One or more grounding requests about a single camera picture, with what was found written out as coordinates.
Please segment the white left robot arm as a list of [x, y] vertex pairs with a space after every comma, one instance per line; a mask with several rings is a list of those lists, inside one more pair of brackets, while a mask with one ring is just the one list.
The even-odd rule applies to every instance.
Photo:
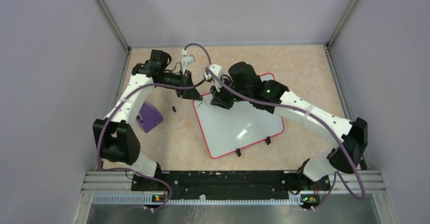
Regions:
[[143, 153], [141, 144], [133, 131], [133, 126], [143, 119], [141, 107], [156, 87], [174, 89], [179, 98], [202, 100], [192, 82], [192, 73], [187, 65], [195, 62], [193, 55], [183, 50], [179, 72], [167, 67], [171, 56], [161, 50], [152, 50], [149, 60], [138, 63], [131, 72], [128, 86], [114, 108], [104, 119], [93, 123], [93, 133], [97, 147], [97, 158], [121, 163], [122, 171], [135, 171], [144, 175], [143, 183], [150, 190], [162, 185], [162, 176], [157, 173], [157, 163]]

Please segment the purple wedge eraser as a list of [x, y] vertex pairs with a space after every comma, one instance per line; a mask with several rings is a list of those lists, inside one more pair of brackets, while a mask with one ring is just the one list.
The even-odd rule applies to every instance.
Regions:
[[161, 113], [149, 102], [145, 102], [136, 117], [136, 121], [144, 133], [148, 133], [163, 122]]

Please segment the white whiteboard marker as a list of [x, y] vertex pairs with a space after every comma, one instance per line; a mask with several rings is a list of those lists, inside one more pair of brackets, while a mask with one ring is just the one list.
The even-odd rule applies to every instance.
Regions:
[[200, 107], [202, 105], [211, 106], [211, 103], [210, 103], [210, 101], [201, 101], [197, 104], [197, 107]]

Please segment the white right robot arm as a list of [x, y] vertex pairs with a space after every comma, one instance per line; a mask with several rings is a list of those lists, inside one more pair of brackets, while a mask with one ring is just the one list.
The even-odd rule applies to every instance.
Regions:
[[287, 86], [275, 80], [263, 80], [252, 65], [238, 62], [227, 74], [221, 66], [206, 67], [205, 77], [214, 82], [210, 91], [212, 105], [230, 109], [241, 101], [254, 108], [300, 124], [324, 139], [330, 148], [314, 159], [304, 162], [297, 176], [298, 185], [312, 189], [322, 177], [340, 172], [356, 174], [368, 145], [368, 123], [338, 117], [307, 102]]

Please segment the red framed whiteboard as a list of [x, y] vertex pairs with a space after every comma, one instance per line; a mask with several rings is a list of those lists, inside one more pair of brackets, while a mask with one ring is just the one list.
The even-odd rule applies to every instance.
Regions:
[[[212, 95], [203, 95], [203, 101], [211, 101]], [[280, 135], [284, 122], [280, 116], [254, 108], [246, 101], [236, 102], [229, 110], [202, 105], [193, 101], [206, 148], [211, 158], [217, 159], [252, 144], [265, 141], [267, 137]]]

